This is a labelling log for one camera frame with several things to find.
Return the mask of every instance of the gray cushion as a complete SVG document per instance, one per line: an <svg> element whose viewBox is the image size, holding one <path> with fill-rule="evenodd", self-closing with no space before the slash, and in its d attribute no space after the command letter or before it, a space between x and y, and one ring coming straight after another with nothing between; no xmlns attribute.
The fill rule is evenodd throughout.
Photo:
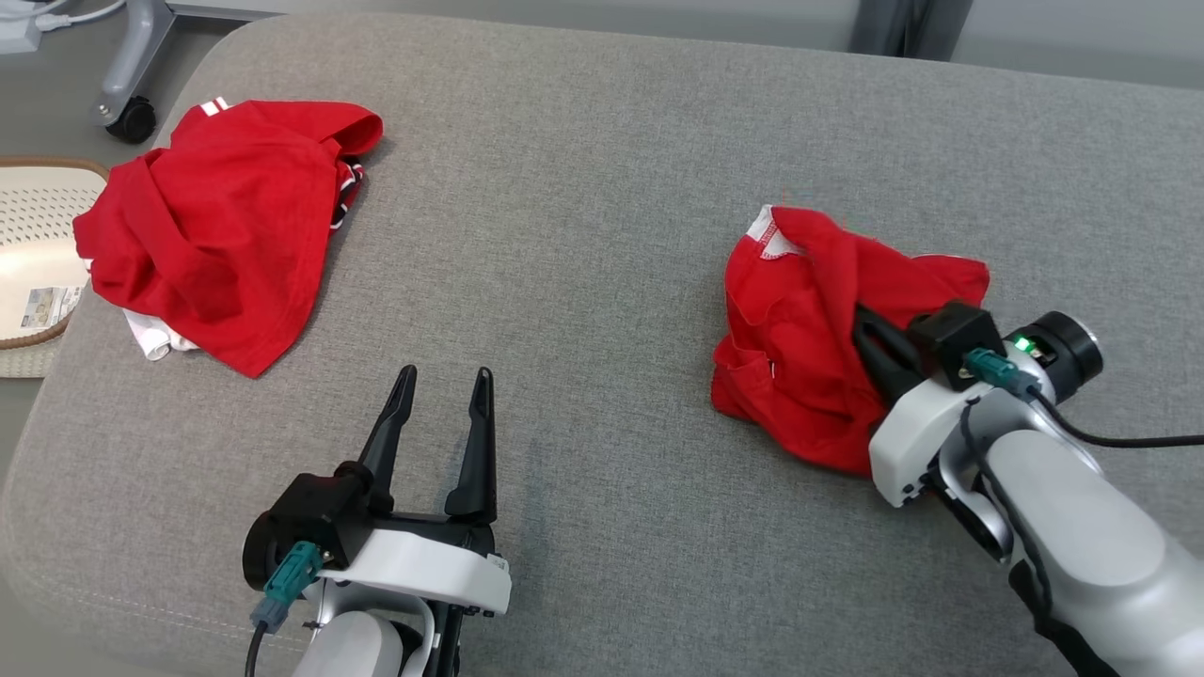
<svg viewBox="0 0 1204 677"><path fill-rule="evenodd" d="M128 660L238 670L247 528L295 473L354 457L415 363L407 510L441 505L474 370L497 378L514 596L466 624L466 675L1070 675L934 501L892 510L713 411L724 265L784 195L986 260L1003 328L1086 320L1108 366L1067 407L1081 425L1204 429L1204 94L353 14L236 31L165 126L217 95L356 101L386 140L308 329L262 378L148 363L95 296L67 331L8 477L4 570ZM1198 451L1099 458L1204 549ZM297 661L311 611L264 675Z"/></svg>

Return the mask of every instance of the white basket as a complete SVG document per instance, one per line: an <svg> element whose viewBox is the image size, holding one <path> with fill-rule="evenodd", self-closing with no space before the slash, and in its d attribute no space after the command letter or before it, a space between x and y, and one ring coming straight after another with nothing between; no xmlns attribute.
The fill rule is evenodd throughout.
<svg viewBox="0 0 1204 677"><path fill-rule="evenodd" d="M5 314L0 317L0 377L41 378L49 371L70 312L43 330L17 330L16 335L8 316L20 312L31 287L87 283L87 272L79 272L82 263L73 258L71 222L92 208L107 179L107 170L87 160L0 158L0 311ZM13 272L19 264L24 269Z"/></svg>

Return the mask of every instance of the caster wheel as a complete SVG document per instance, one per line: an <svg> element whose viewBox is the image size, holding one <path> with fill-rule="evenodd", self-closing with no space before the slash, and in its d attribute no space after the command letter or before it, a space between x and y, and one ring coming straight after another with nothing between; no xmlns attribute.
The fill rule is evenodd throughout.
<svg viewBox="0 0 1204 677"><path fill-rule="evenodd" d="M113 124L105 129L126 143L142 143L154 134L154 106L146 96L132 96Z"/></svg>

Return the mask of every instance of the red garment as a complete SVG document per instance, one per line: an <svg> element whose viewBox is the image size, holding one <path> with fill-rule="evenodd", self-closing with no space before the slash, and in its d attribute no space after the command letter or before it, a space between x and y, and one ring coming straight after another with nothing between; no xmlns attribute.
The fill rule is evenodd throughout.
<svg viewBox="0 0 1204 677"><path fill-rule="evenodd" d="M75 219L93 288L258 377L313 308L332 214L355 194L342 159L380 134L380 118L353 104L218 99L191 108L171 148L114 167Z"/></svg>
<svg viewBox="0 0 1204 677"><path fill-rule="evenodd" d="M802 459L869 476L886 410L852 345L856 304L905 328L952 299L981 304L988 282L979 261L911 259L820 212L766 207L727 261L712 401Z"/></svg>

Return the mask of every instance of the gray floor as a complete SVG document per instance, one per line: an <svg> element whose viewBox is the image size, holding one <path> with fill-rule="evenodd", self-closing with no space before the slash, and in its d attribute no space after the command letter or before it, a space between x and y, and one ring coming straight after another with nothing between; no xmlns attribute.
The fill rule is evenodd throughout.
<svg viewBox="0 0 1204 677"><path fill-rule="evenodd" d="M104 7L108 0L84 0L72 13ZM182 19L167 36L157 67L140 94L166 113L201 58L236 24ZM149 146L128 146L88 124L110 59L125 34L125 14L42 36L33 54L0 57L0 155L67 155L106 166L128 161ZM17 438L34 404L40 381L0 379L0 477L12 460ZM164 673L112 660L37 625L0 582L0 673L13 677L161 677Z"/></svg>

